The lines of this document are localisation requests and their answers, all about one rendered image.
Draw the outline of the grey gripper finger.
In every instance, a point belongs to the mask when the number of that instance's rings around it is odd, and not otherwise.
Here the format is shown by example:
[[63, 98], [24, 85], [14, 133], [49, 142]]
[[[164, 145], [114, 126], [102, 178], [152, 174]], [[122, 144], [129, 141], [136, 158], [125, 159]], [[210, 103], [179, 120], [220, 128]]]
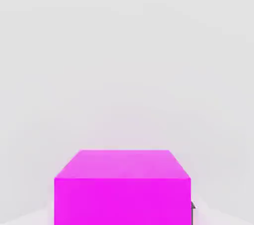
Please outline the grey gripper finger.
[[191, 203], [191, 225], [193, 225], [193, 211], [196, 209], [194, 203]]

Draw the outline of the small magenta cube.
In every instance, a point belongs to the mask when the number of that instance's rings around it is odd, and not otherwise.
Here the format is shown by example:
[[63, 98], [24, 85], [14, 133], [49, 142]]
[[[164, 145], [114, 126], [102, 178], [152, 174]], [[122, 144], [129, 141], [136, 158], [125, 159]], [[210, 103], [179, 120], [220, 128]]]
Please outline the small magenta cube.
[[168, 150], [81, 150], [54, 179], [54, 225], [192, 225], [191, 178]]

